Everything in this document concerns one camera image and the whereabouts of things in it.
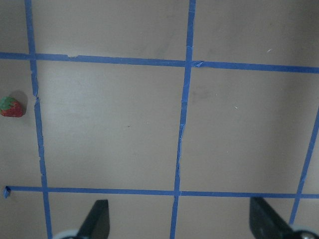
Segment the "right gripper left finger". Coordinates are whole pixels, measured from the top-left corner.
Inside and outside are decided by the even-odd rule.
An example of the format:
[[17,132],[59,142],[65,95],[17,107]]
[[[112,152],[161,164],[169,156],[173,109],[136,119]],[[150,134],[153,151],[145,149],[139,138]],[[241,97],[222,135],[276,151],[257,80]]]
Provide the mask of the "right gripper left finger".
[[108,200],[97,200],[81,225],[77,237],[81,239],[107,239],[110,233]]

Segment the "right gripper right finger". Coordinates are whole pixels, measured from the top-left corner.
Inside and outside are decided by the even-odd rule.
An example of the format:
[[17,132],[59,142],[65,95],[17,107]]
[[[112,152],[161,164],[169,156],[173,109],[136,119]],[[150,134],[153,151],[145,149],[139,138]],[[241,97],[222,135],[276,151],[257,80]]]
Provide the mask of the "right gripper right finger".
[[261,197],[251,197],[249,227],[255,239],[298,239],[295,232]]

